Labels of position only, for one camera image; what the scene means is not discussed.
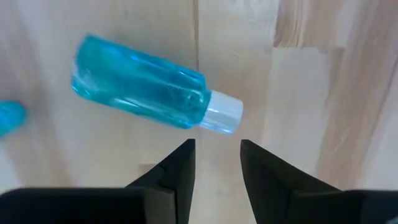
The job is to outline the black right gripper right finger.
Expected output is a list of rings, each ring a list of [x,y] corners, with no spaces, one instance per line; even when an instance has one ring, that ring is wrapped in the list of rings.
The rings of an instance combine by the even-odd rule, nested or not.
[[[398,224],[398,190],[339,190],[248,139],[240,158],[257,224]]]

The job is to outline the blue mouthwash bottle white cap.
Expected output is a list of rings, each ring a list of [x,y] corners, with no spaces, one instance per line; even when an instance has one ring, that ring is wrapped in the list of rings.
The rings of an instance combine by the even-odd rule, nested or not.
[[[244,111],[240,99],[209,89],[201,73],[94,35],[78,47],[72,89],[95,103],[182,129],[232,134]]]

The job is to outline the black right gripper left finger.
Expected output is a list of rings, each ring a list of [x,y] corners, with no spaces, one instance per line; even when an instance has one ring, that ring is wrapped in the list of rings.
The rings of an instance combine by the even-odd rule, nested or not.
[[[188,224],[195,140],[122,188],[20,188],[0,195],[0,224]]]

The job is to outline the small blue plastic object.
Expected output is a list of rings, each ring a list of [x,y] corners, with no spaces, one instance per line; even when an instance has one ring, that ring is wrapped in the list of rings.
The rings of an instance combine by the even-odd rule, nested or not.
[[[18,101],[0,101],[0,138],[20,128],[27,110]]]

